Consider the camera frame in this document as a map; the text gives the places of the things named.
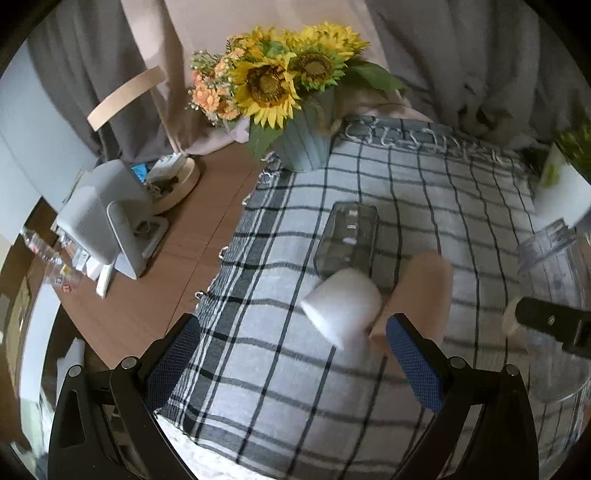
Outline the grey curtain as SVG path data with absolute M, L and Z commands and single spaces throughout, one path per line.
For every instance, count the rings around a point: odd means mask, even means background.
M 155 66 L 142 58 L 125 1 L 63 1 L 28 39 L 33 64 L 60 114 L 101 157 L 85 116 L 103 90 Z M 376 63 L 408 86 L 412 107 L 431 119 L 501 146 L 540 141 L 590 109 L 590 67 L 523 1 L 351 1 L 377 33 Z M 171 135 L 190 154 L 230 140 L 189 112 L 188 133 Z

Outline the green potted plant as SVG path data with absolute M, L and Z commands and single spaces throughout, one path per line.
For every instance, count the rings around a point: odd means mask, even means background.
M 541 175 L 543 187 L 553 187 L 560 179 L 559 169 L 569 165 L 590 183 L 590 114 L 581 110 L 572 124 L 561 130 L 550 146 Z

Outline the black white checkered tablecloth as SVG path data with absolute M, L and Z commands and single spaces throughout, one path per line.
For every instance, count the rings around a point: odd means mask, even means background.
M 501 330 L 539 226 L 513 151 L 426 122 L 353 117 L 328 163 L 273 161 L 195 310 L 158 420 L 199 479 L 391 479 L 432 413 L 373 332 L 413 260 L 442 267 L 438 343 L 479 369 L 534 361 Z

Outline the clear plastic bottle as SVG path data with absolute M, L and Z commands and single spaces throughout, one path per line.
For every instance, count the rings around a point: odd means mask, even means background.
M 22 227 L 20 235 L 27 248 L 45 264 L 45 278 L 53 287 L 65 293 L 78 287 L 81 273 L 70 261 L 62 257 L 34 230 Z

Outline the peach plastic cup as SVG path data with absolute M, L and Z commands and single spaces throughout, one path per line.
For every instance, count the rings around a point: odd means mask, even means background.
M 387 321 L 394 314 L 403 313 L 425 338 L 441 346 L 449 321 L 452 291 L 453 267 L 448 260 L 435 251 L 415 255 L 370 331 L 370 344 L 390 354 Z

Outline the wooden desk lamp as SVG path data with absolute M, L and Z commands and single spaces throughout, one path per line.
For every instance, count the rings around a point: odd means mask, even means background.
M 178 174 L 168 182 L 170 190 L 155 198 L 152 213 L 159 215 L 178 205 L 197 186 L 202 176 L 192 160 L 171 135 L 171 121 L 157 86 L 166 81 L 158 67 L 152 67 L 99 93 L 85 116 L 93 135 L 100 139 L 101 158 L 148 163 L 171 153 L 182 159 Z

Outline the white plastic cup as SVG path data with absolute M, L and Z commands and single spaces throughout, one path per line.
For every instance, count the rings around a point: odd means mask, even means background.
M 362 338 L 382 309 L 380 290 L 353 268 L 342 269 L 301 300 L 305 316 L 326 341 L 344 350 Z

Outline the clear blue patterned cup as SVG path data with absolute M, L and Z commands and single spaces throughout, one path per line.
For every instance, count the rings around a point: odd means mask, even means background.
M 543 403 L 590 380 L 590 287 L 576 233 L 557 220 L 518 246 L 517 325 L 532 357 L 531 386 Z

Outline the grey ribbed flower pot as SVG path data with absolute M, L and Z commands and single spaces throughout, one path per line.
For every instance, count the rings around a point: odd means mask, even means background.
M 307 173 L 324 168 L 332 146 L 332 114 L 335 89 L 317 93 L 301 104 L 287 122 L 283 134 L 273 142 L 273 152 L 283 169 Z

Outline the beige curtain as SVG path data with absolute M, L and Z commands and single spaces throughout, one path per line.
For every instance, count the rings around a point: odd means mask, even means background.
M 351 1 L 125 1 L 142 58 L 163 67 L 176 135 L 188 114 L 252 156 L 328 146 L 349 115 L 426 120 L 376 63 L 377 33 Z

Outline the dark clear glass tumbler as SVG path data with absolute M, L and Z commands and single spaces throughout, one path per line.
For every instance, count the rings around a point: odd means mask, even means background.
M 373 205 L 335 202 L 314 257 L 315 272 L 327 279 L 353 268 L 370 277 L 380 217 Z

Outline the sunflower bouquet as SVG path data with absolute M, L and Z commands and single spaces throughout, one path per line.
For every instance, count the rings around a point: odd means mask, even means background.
M 365 59 L 369 46 L 352 27 L 331 22 L 300 31 L 256 27 L 228 37 L 223 54 L 193 53 L 187 107 L 215 127 L 247 121 L 247 145 L 263 157 L 311 95 L 339 86 L 384 97 L 405 90 L 399 78 Z

